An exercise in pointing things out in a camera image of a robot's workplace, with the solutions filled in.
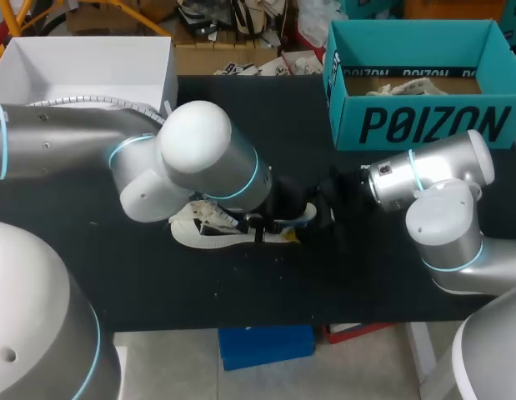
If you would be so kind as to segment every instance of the black cable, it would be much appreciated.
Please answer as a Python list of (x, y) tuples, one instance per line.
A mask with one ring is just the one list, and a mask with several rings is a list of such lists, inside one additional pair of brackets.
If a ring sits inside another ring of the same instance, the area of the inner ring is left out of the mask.
[(61, 15), (58, 15), (55, 17), (52, 21), (49, 21), (43, 29), (41, 29), (41, 32), (39, 32), (38, 36), (48, 36), (51, 31), (53, 31), (55, 28), (57, 28), (59, 25), (67, 21), (67, 13), (64, 12)]

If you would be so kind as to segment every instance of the plastic bag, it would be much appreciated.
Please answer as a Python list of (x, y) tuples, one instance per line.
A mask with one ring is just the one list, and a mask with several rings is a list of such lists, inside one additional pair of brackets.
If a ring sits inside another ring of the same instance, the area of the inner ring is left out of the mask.
[(331, 21), (348, 19), (337, 0), (299, 0), (298, 31), (316, 48), (328, 40)]

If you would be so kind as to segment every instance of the sneaker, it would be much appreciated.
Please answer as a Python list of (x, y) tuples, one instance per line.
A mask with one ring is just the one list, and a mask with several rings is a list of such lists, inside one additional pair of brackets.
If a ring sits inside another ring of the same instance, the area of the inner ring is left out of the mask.
[[(294, 220), (277, 220), (282, 227), (278, 234), (264, 232), (265, 243), (298, 242), (294, 229), (306, 225), (315, 218), (317, 208), (308, 203), (304, 214)], [(214, 249), (225, 248), (239, 243), (255, 241), (256, 229), (250, 227), (248, 232), (238, 229), (239, 221), (225, 212), (211, 200), (189, 202), (169, 220), (174, 239), (190, 248)]]
[(441, 95), (447, 94), (439, 90), (427, 77), (414, 79), (403, 85), (391, 88), (391, 85), (382, 86), (377, 92), (368, 92), (367, 96), (399, 96), (399, 95)]

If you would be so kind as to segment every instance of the teal cardboard box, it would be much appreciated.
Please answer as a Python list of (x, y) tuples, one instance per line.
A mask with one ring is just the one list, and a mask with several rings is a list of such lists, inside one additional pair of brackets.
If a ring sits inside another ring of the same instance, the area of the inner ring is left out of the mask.
[[(448, 95), (366, 96), (429, 77)], [(323, 70), (338, 150), (407, 150), (467, 129), (516, 138), (516, 57), (493, 21), (332, 22)]]
[(377, 13), (398, 6), (402, 0), (339, 0), (350, 19), (374, 18)]
[(500, 19), (500, 29), (510, 46), (516, 45), (516, 0), (508, 0)]

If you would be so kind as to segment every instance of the screw hole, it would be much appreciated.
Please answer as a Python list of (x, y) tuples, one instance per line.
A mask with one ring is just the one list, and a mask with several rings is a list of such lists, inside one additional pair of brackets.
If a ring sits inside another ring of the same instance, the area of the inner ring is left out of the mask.
[(17, 359), (17, 354), (9, 347), (2, 347), (0, 349), (0, 358), (6, 363), (14, 363)]

